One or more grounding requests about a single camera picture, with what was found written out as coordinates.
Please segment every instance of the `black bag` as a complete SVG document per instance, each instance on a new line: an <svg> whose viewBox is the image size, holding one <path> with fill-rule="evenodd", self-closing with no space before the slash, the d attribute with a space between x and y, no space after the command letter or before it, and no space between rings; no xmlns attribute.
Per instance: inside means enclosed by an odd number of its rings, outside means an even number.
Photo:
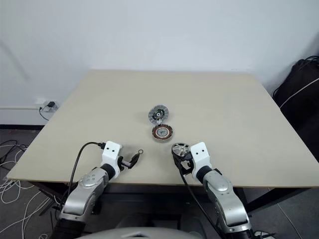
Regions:
<svg viewBox="0 0 319 239"><path fill-rule="evenodd" d="M319 56L299 60L273 99L319 162Z"/></svg>

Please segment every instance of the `wooden table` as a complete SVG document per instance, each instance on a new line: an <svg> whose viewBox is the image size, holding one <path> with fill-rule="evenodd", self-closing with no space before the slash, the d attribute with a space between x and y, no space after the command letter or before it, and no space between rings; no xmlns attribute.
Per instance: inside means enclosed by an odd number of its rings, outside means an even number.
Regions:
<svg viewBox="0 0 319 239"><path fill-rule="evenodd" d="M168 143L152 139L149 110L169 109ZM92 70L39 133L10 179L67 182L79 149L111 140L130 160L144 154L120 184L181 185L171 146L204 141L213 167L237 187L316 187L319 164L263 86L238 73ZM88 146L74 181L101 163L102 151ZM198 182L187 177L190 184Z"/></svg>

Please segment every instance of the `wall baseboard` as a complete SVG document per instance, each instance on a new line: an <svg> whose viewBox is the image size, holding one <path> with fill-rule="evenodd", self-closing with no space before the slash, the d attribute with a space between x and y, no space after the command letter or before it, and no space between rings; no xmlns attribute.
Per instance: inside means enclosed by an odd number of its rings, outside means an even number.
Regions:
<svg viewBox="0 0 319 239"><path fill-rule="evenodd" d="M0 129L42 130L44 125L0 124Z"/></svg>

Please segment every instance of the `circular metal part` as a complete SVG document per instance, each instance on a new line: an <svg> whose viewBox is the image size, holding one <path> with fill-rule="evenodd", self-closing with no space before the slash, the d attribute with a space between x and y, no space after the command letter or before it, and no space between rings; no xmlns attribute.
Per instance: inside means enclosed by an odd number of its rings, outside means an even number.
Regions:
<svg viewBox="0 0 319 239"><path fill-rule="evenodd" d="M168 117L168 108L164 105L155 106L149 112L149 120L153 124L161 124Z"/></svg>
<svg viewBox="0 0 319 239"><path fill-rule="evenodd" d="M164 143L171 139L173 129L167 124L159 124L153 128L152 134L157 142Z"/></svg>
<svg viewBox="0 0 319 239"><path fill-rule="evenodd" d="M184 157L190 151L190 147L186 143L175 143L171 147L172 152L178 157Z"/></svg>

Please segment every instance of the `electrical outlet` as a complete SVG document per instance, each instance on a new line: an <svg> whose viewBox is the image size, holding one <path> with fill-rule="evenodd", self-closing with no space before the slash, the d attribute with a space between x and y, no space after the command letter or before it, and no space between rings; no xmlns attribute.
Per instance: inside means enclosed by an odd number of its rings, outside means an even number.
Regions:
<svg viewBox="0 0 319 239"><path fill-rule="evenodd" d="M53 107L48 107L47 105L48 105L51 101L53 101L53 102L55 103L55 105L54 105ZM54 101L54 100L43 100L43 99L39 99L39 100L35 103L35 105L36 105L38 108L42 107L44 112L55 112L55 111L57 111L57 110L59 109L59 107L60 107L60 104L59 104L59 102L57 102L57 101Z"/></svg>

